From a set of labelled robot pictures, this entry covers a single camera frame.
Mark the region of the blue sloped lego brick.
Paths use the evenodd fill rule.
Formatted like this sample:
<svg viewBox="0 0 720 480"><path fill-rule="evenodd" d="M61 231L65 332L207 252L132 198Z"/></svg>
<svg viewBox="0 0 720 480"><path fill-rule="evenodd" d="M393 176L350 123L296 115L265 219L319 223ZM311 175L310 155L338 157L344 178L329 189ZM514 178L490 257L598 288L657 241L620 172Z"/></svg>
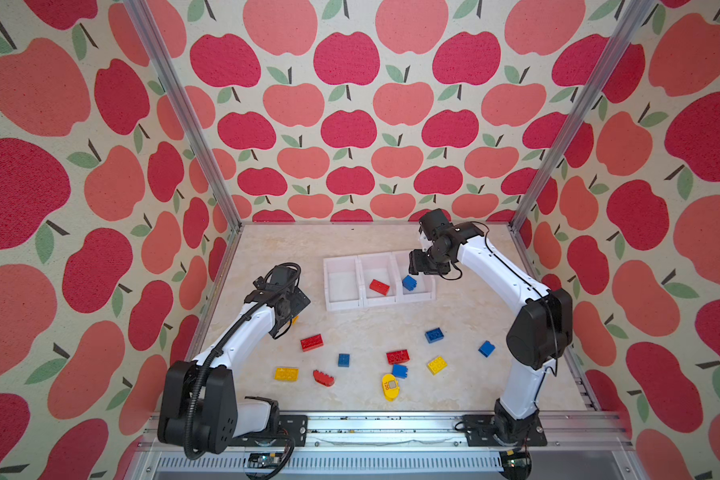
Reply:
<svg viewBox="0 0 720 480"><path fill-rule="evenodd" d="M490 341L484 341L478 351L485 358L488 358L495 351L495 346Z"/></svg>

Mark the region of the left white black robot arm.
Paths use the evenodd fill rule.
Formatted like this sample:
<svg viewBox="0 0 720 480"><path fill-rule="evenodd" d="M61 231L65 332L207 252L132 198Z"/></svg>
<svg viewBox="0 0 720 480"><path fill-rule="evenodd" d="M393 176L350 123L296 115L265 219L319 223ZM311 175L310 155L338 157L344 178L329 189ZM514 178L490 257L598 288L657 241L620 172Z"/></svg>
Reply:
<svg viewBox="0 0 720 480"><path fill-rule="evenodd" d="M253 281L239 315L215 342L191 360L174 362L165 377L157 438L190 460L220 454L243 437L283 438L279 404L260 396L240 400L235 375L261 340L285 335L310 304L299 288L301 266L275 265Z"/></svg>

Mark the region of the white three-compartment plastic bin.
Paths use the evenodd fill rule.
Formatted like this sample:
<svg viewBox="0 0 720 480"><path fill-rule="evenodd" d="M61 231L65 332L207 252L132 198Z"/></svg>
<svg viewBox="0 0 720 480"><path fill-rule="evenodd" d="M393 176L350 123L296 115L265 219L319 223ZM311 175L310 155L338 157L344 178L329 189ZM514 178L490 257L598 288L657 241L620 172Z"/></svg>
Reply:
<svg viewBox="0 0 720 480"><path fill-rule="evenodd" d="M436 299L436 278L410 274L408 251L325 258L323 275L328 311Z"/></svg>

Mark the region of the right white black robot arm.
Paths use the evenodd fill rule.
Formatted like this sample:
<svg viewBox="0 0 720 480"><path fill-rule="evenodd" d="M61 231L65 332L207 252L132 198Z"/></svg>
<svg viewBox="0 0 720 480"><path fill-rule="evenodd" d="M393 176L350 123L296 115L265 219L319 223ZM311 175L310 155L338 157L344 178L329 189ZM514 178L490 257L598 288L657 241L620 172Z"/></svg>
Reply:
<svg viewBox="0 0 720 480"><path fill-rule="evenodd" d="M409 273L445 278L453 269L467 268L515 315L506 335L512 366L492 420L497 442L514 446L536 429L543 382L557 374L558 360L572 343L573 300L566 290L552 290L522 271L488 233L476 222L451 223L441 209L424 214L419 219L422 247L409 253Z"/></svg>

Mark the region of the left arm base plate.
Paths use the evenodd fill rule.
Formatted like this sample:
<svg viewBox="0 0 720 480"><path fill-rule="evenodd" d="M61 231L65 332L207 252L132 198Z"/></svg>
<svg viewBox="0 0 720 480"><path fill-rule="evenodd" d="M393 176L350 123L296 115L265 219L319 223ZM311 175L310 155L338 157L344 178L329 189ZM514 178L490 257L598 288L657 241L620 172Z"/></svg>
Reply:
<svg viewBox="0 0 720 480"><path fill-rule="evenodd" d="M284 447L292 440L296 447L304 447L309 417L307 415L283 415L274 429L249 433L232 439L229 447Z"/></svg>

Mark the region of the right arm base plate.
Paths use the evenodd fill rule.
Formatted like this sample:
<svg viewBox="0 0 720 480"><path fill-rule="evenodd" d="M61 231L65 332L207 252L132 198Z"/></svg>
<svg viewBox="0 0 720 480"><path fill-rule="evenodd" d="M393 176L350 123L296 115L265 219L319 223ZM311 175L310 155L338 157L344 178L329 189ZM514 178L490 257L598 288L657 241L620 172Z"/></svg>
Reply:
<svg viewBox="0 0 720 480"><path fill-rule="evenodd" d="M455 425L470 447L544 447L545 430L537 414L517 420L504 416L464 415Z"/></svg>

